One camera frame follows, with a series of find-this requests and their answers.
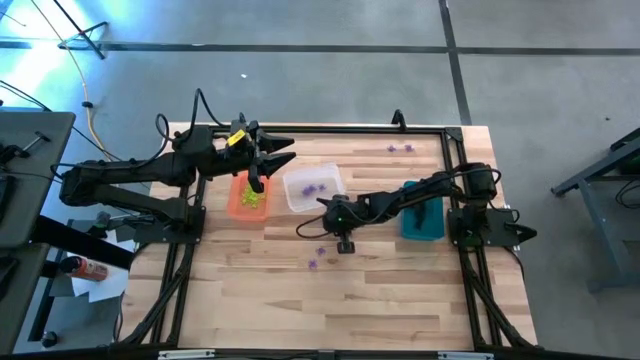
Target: gray table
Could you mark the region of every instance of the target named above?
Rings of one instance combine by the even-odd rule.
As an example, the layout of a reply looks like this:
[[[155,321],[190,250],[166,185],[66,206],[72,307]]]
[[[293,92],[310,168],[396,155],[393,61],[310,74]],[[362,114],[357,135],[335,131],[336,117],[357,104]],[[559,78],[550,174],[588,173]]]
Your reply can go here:
[[[34,147],[30,158],[12,160],[8,164],[9,169],[51,177],[49,165],[60,161],[74,120],[73,113],[0,112],[0,143],[3,145],[27,145],[35,138],[35,130],[51,139],[49,143]],[[20,261],[11,280],[11,284],[19,286],[11,286],[0,301],[0,354],[13,351],[49,251],[49,245],[28,244],[28,240],[51,181],[34,176],[15,176],[18,178],[16,192],[0,224],[0,256],[10,254]]]

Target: white paper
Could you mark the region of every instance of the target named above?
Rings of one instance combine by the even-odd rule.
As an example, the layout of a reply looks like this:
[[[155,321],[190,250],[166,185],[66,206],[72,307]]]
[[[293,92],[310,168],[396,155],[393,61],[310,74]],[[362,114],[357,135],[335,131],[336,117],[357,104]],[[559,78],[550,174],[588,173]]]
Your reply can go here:
[[[127,251],[133,252],[135,243],[133,240],[117,242],[115,230],[107,231],[107,238],[104,240],[108,243],[117,245]],[[69,256],[75,256],[74,253],[68,253]],[[129,271],[120,269],[115,266],[106,265],[109,268],[107,278],[102,281],[90,281],[78,278],[71,278],[73,293],[75,296],[89,293],[89,302],[109,299],[120,296],[127,288],[129,281]]]

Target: white cable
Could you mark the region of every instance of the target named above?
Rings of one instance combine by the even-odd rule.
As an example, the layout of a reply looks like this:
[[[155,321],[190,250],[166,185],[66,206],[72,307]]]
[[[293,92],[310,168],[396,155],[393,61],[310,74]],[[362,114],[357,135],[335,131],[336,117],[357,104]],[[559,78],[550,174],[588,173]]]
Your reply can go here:
[[[36,4],[35,0],[31,0],[31,3],[33,4],[33,6],[36,7],[36,9],[38,9],[38,12],[40,13],[40,15],[42,15],[42,17],[47,22],[47,24],[49,24],[49,27],[51,28],[51,30],[53,30],[53,32],[56,34],[56,36],[58,37],[60,42],[64,45],[65,49],[67,49],[67,52],[69,53],[69,56],[71,56],[71,60],[73,60],[73,63],[76,66],[76,69],[78,69],[78,74],[80,74],[80,79],[82,80],[82,90],[84,91],[84,101],[85,102],[89,102],[89,92],[87,91],[87,82],[84,79],[84,74],[82,73],[82,70],[80,69],[80,65],[78,65],[78,62],[76,61],[75,56],[73,56],[73,53],[71,52],[71,49],[69,49],[69,46],[62,39],[62,36],[60,36],[60,34],[56,30],[56,28],[53,27],[53,25],[51,24],[51,22],[49,21],[47,16],[42,12],[42,10],[40,10],[40,7],[38,7],[38,4]],[[100,140],[100,137],[98,137],[98,134],[96,134],[95,130],[93,129],[93,116],[91,114],[91,108],[86,107],[86,106],[83,106],[83,107],[85,108],[86,113],[87,113],[87,123],[89,125],[89,132],[91,133],[91,136],[96,141],[96,143],[98,144],[100,149],[101,150],[105,150],[104,145],[102,144],[102,141]],[[111,156],[109,154],[107,154],[104,151],[102,153],[104,154],[104,156],[109,161],[113,161],[113,159],[111,158]]]

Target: yellow tape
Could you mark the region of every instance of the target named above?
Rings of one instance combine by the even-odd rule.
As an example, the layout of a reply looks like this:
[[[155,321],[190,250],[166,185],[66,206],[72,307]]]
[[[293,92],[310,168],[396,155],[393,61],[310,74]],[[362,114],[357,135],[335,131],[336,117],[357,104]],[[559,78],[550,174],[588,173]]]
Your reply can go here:
[[[237,143],[238,141],[240,141],[240,139],[242,139],[245,136],[245,132],[244,130],[238,130],[238,132],[236,132],[235,134],[233,134],[229,140],[227,140],[227,144],[229,144],[229,146],[233,146],[235,145],[235,143]]]

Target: orange container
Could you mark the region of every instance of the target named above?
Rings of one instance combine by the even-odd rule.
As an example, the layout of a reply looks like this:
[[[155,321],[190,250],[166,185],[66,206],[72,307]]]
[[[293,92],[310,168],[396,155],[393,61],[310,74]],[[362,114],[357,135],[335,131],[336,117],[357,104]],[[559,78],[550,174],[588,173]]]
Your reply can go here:
[[[227,203],[229,216],[242,221],[265,221],[267,219],[271,184],[266,176],[260,177],[260,181],[264,184],[264,192],[255,194],[251,190],[251,185],[249,185],[246,171],[233,178],[229,202]]]

